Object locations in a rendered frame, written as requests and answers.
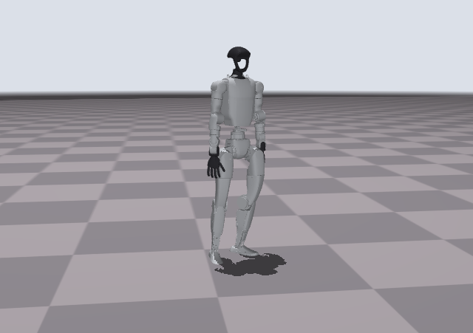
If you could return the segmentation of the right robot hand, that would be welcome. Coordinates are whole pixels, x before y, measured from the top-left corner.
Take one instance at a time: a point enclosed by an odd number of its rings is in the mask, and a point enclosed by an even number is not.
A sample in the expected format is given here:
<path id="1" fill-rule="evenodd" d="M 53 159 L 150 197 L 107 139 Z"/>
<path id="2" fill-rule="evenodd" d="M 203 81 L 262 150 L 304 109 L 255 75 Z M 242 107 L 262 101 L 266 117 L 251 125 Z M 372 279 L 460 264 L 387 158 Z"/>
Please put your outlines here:
<path id="1" fill-rule="evenodd" d="M 208 174 L 208 176 L 210 176 L 209 171 L 210 171 L 210 168 L 211 168 L 211 178 L 215 177 L 215 179 L 217 179 L 217 174 L 218 174 L 218 177 L 220 178 L 219 167 L 221 167 L 222 171 L 225 172 L 225 169 L 223 168 L 222 164 L 220 163 L 220 159 L 218 158 L 219 155 L 220 155 L 219 146 L 217 146 L 217 153 L 216 154 L 210 154 L 210 152 L 209 152 L 209 156 L 211 156 L 211 158 L 208 161 L 207 174 Z M 214 169 L 214 177 L 213 177 L 213 169 Z M 216 170 L 217 170 L 217 174 L 216 174 Z"/>

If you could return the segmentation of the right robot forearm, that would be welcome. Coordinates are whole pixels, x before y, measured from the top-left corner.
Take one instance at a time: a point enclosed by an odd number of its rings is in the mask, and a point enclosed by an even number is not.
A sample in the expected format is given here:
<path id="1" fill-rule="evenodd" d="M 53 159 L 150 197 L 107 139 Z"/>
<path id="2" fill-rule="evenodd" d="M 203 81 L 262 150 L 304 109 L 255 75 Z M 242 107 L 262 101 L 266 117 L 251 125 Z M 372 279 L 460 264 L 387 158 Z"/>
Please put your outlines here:
<path id="1" fill-rule="evenodd" d="M 209 120 L 209 130 L 210 130 L 210 139 L 209 139 L 209 144 L 210 144 L 210 154 L 216 154 L 217 153 L 217 146 L 219 146 L 220 143 L 220 125 L 217 125 L 217 120 L 218 116 L 216 113 L 211 114 L 210 120 Z"/>

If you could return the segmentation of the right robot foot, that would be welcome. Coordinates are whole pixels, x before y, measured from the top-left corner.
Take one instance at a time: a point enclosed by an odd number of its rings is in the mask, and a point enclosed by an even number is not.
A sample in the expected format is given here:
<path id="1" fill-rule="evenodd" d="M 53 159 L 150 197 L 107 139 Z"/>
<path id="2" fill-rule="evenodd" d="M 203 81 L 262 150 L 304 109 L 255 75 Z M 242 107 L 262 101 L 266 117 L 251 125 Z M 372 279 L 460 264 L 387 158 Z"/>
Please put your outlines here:
<path id="1" fill-rule="evenodd" d="M 223 263 L 222 259 L 220 258 L 220 254 L 218 252 L 216 252 L 215 249 L 214 249 L 213 253 L 211 253 L 211 250 L 210 250 L 208 256 L 210 257 L 210 260 L 213 264 L 222 264 Z"/>

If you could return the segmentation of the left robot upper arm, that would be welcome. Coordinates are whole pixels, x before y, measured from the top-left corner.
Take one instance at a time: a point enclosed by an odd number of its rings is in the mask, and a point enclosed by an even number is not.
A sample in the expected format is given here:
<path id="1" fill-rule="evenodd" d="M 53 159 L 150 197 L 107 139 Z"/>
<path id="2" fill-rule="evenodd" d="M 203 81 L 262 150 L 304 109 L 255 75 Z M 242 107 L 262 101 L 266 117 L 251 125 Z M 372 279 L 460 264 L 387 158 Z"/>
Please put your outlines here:
<path id="1" fill-rule="evenodd" d="M 261 110 L 262 108 L 262 93 L 264 90 L 263 83 L 255 80 L 256 84 L 256 95 L 255 95 L 255 104 L 254 104 L 254 113 L 253 120 L 256 122 L 262 121 L 265 119 L 265 112 Z"/>

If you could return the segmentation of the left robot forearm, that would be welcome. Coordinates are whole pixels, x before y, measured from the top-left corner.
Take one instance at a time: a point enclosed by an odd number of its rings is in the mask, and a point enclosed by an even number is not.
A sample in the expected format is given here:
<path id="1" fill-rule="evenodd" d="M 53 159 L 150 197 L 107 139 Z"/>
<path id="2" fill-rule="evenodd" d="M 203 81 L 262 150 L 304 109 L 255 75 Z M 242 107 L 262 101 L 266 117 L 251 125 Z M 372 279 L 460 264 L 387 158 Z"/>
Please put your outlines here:
<path id="1" fill-rule="evenodd" d="M 265 119 L 259 122 L 255 122 L 254 127 L 256 133 L 256 147 L 260 148 L 261 142 L 265 142 Z"/>

